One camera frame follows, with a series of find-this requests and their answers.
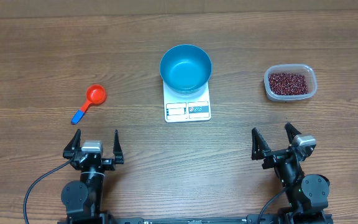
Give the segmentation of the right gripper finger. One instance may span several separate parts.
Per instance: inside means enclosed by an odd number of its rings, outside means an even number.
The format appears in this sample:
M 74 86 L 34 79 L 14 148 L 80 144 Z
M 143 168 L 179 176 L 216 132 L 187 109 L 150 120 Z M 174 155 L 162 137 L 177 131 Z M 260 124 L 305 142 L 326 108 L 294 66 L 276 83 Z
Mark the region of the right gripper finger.
M 297 142 L 297 135 L 300 135 L 301 132 L 297 130 L 291 123 L 285 125 L 285 131 L 287 132 L 288 141 L 291 145 L 299 145 Z
M 261 160 L 266 157 L 272 150 L 266 143 L 262 135 L 257 128 L 253 128 L 252 131 L 252 160 Z

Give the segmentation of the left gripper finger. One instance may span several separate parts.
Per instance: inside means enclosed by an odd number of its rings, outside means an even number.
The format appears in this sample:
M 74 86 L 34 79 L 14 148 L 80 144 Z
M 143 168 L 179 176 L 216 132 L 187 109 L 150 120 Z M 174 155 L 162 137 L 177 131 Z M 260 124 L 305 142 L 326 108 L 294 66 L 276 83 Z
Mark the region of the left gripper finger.
M 80 141 L 81 141 L 81 130 L 77 129 L 75 135 L 67 144 L 67 146 L 63 149 L 63 157 L 64 158 L 72 158 L 80 149 Z
M 114 154 L 114 163 L 115 164 L 124 164 L 124 155 L 119 143 L 118 131 L 114 132 L 114 145 L 113 145 L 113 154 Z

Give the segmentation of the red scoop with blue handle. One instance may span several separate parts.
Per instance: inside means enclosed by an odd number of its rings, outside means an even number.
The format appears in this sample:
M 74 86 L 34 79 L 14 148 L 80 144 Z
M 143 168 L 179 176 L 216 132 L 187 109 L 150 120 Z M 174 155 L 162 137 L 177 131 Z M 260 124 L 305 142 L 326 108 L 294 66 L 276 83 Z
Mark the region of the red scoop with blue handle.
M 85 115 L 90 106 L 100 105 L 105 102 L 106 98 L 107 92 L 102 85 L 94 84 L 89 86 L 86 91 L 86 101 L 72 117 L 71 124 L 76 125 Z

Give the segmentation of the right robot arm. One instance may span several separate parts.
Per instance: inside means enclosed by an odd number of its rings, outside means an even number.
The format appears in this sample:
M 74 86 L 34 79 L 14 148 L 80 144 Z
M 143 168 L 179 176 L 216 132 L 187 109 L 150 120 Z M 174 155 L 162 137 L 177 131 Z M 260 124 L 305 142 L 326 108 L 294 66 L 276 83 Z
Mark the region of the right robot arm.
M 271 150 L 257 128 L 252 133 L 252 160 L 262 160 L 263 169 L 273 169 L 280 179 L 283 189 L 273 196 L 257 215 L 257 223 L 332 223 L 328 207 L 330 181 L 323 175 L 306 175 L 300 162 L 309 157 L 315 147 L 316 139 L 303 134 L 291 123 L 285 125 L 289 145 L 286 149 Z M 269 205 L 285 194 L 288 207 L 280 208 L 276 214 L 266 214 Z

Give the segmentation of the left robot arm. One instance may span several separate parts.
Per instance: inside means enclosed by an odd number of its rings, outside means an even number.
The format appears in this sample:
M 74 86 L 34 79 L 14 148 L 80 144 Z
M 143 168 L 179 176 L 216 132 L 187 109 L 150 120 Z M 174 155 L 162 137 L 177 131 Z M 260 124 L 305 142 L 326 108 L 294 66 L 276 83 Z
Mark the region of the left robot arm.
M 66 223 L 116 223 L 114 217 L 101 209 L 103 185 L 106 171 L 116 170 L 124 163 L 119 144 L 118 132 L 114 132 L 113 158 L 103 157 L 101 141 L 81 141 L 78 129 L 63 150 L 63 157 L 75 169 L 81 172 L 80 179 L 64 186 L 61 201 L 66 207 Z

